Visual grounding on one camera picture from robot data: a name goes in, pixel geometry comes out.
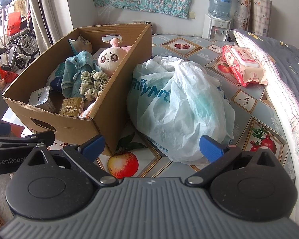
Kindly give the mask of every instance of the familymart plastic bag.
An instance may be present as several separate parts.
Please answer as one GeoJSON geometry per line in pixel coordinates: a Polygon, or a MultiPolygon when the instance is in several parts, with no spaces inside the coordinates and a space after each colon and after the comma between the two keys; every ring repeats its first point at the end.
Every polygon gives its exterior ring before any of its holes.
{"type": "Polygon", "coordinates": [[[134,126],[171,161],[206,164],[199,139],[233,139],[235,111],[199,64],[155,56],[136,66],[127,109],[134,126]]]}

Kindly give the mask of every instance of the plush toy eye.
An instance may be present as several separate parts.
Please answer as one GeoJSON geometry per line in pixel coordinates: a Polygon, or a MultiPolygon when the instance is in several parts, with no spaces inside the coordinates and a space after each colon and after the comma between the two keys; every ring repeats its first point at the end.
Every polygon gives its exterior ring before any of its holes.
{"type": "Polygon", "coordinates": [[[105,56],[102,56],[102,57],[101,57],[101,63],[104,63],[104,62],[105,62],[105,59],[106,59],[105,56]]]}
{"type": "Polygon", "coordinates": [[[111,55],[111,59],[112,61],[116,62],[117,60],[119,60],[119,57],[115,54],[111,55]]]}

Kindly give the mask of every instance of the blue towel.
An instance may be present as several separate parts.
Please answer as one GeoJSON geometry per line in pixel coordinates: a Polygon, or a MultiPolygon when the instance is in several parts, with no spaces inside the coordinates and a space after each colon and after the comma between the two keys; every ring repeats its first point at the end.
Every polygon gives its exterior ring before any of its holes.
{"type": "Polygon", "coordinates": [[[64,74],[62,78],[62,94],[65,98],[83,97],[80,94],[82,83],[81,73],[95,70],[92,55],[87,51],[82,51],[76,56],[69,57],[65,61],[64,74]]]}

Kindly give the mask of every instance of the patterned tablecloth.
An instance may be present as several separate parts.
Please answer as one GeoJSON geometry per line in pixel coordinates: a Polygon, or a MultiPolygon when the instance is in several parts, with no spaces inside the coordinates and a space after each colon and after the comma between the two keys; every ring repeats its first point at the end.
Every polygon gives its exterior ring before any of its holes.
{"type": "MultiPolygon", "coordinates": [[[[157,35],[153,37],[152,54],[194,61],[204,67],[208,74],[217,78],[227,100],[235,110],[233,144],[246,151],[256,150],[258,145],[268,145],[290,178],[295,179],[286,137],[265,87],[251,84],[244,88],[237,82],[221,58],[222,46],[225,44],[233,43],[190,36],[157,35]],[[175,44],[188,44],[189,48],[178,49],[175,44]]],[[[121,144],[125,148],[130,142],[142,143],[145,148],[116,154],[111,159],[109,156],[101,155],[95,161],[102,169],[106,171],[111,169],[110,172],[117,177],[134,173],[132,176],[180,176],[185,179],[204,167],[171,162],[131,123],[125,127],[122,138],[121,144]]]]}

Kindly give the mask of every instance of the pink plush antenna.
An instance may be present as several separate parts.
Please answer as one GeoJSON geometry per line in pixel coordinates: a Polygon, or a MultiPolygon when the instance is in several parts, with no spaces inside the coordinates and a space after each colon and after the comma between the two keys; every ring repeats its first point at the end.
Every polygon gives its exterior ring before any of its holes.
{"type": "Polygon", "coordinates": [[[119,40],[117,38],[113,38],[113,39],[111,39],[110,44],[113,47],[118,47],[119,46],[119,40]]]}

